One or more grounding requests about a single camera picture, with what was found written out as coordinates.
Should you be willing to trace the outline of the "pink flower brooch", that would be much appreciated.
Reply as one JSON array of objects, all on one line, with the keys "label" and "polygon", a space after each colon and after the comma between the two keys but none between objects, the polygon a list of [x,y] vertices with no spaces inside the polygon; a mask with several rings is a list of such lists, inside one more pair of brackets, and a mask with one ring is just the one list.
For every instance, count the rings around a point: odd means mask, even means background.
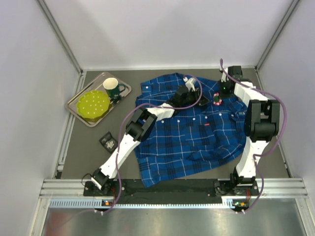
[{"label": "pink flower brooch", "polygon": [[216,106],[219,106],[219,105],[221,105],[221,103],[222,103],[222,98],[220,96],[220,93],[216,92],[213,95],[213,104],[216,105]]}]

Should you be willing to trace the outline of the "silver maple leaf brooch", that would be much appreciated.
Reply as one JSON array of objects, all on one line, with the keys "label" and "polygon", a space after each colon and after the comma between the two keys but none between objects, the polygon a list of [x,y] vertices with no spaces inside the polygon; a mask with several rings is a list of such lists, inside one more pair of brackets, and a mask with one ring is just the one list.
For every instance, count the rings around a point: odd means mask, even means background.
[{"label": "silver maple leaf brooch", "polygon": [[112,149],[114,146],[115,146],[115,142],[114,141],[106,142],[106,148],[107,149]]}]

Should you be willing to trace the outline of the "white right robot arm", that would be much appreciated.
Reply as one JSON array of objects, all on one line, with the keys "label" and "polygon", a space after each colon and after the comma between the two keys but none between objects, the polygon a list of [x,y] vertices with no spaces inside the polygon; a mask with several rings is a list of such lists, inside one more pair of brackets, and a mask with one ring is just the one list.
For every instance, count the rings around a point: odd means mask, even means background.
[{"label": "white right robot arm", "polygon": [[223,98],[235,95],[247,107],[244,121],[246,144],[242,157],[230,174],[228,186],[220,180],[216,191],[219,194],[232,192],[246,195],[257,190],[255,176],[261,155],[273,137],[277,136],[280,124],[280,103],[268,99],[257,91],[252,82],[244,79],[240,66],[220,67],[220,95]]}]

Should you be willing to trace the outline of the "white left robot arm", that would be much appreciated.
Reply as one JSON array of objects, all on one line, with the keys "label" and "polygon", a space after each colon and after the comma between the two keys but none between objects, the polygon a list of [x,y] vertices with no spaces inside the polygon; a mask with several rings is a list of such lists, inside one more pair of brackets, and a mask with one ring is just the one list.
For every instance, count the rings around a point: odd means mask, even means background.
[{"label": "white left robot arm", "polygon": [[152,132],[157,121],[175,116],[180,110],[191,108],[195,105],[203,106],[210,102],[202,94],[201,88],[187,88],[179,86],[175,94],[162,105],[145,108],[140,105],[132,114],[126,124],[125,132],[120,137],[111,151],[109,159],[95,170],[91,182],[104,194],[111,188],[113,179],[129,154]]}]

